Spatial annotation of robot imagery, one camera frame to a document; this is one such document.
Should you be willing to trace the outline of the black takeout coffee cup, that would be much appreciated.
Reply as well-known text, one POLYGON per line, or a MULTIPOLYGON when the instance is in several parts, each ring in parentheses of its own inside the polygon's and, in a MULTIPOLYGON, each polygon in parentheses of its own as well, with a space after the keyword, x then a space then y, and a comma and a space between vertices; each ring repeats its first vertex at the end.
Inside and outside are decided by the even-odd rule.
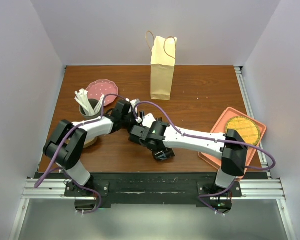
POLYGON ((164 148, 157 151, 152 151, 152 156, 157 162, 162 162, 173 158, 175 153, 172 148, 164 148))

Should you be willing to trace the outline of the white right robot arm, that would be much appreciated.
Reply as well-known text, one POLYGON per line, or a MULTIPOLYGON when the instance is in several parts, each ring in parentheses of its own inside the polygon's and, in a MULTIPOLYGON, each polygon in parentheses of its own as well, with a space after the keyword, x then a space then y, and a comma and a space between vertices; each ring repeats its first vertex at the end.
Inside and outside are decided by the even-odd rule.
POLYGON ((245 174, 248 148, 235 130, 227 133, 208 133, 172 126, 156 120, 148 114, 143 121, 132 127, 129 141, 146 147, 156 161, 164 161, 175 156, 173 149, 202 152, 221 160, 217 171, 213 192, 220 197, 230 190, 230 184, 245 174))

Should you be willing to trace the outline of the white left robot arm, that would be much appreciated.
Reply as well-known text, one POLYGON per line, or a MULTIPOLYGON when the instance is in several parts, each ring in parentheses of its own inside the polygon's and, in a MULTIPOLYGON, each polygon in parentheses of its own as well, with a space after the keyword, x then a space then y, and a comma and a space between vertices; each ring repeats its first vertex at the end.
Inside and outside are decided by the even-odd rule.
POLYGON ((137 111, 133 108, 139 102, 139 99, 119 100, 111 114, 87 121, 61 120, 45 143, 43 154, 77 182, 75 189, 82 196, 89 196, 94 190, 94 178, 80 161, 85 142, 121 129, 130 131, 137 124, 134 117, 137 111))

